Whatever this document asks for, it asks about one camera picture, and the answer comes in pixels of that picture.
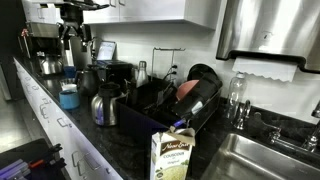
paper towel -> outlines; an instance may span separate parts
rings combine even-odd
[[[232,70],[236,72],[244,72],[273,80],[281,80],[283,82],[292,82],[294,73],[297,69],[297,63],[275,61],[270,59],[258,59],[249,57],[237,57]]]

wall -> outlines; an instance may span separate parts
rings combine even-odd
[[[222,96],[227,96],[233,72],[233,60],[215,59],[226,0],[222,0],[216,31],[189,24],[110,24],[92,27],[95,35],[117,43],[116,58],[134,64],[147,61],[151,73],[154,47],[186,48],[176,52],[174,64],[178,65],[177,83],[185,81],[189,69],[197,63],[212,67],[223,81]],[[171,63],[171,53],[155,51],[155,76],[163,77]],[[297,70],[292,83],[247,75],[248,87],[244,100],[270,111],[303,121],[317,123],[310,114],[320,100],[320,75],[306,74]]]

stainless steel sink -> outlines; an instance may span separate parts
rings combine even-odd
[[[203,180],[320,179],[320,170],[237,134],[229,134]]]

blue mug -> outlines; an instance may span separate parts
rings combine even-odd
[[[66,90],[59,93],[60,106],[63,109],[74,109],[80,105],[78,92]]]

coffee pot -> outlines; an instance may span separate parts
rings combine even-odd
[[[100,126],[116,125],[116,100],[122,97],[125,95],[121,92],[119,84],[102,84],[98,94],[91,101],[93,121]]]
[[[97,70],[93,66],[88,65],[88,68],[83,71],[77,71],[75,84],[79,85],[79,93],[82,96],[94,96],[97,94],[100,85]]]

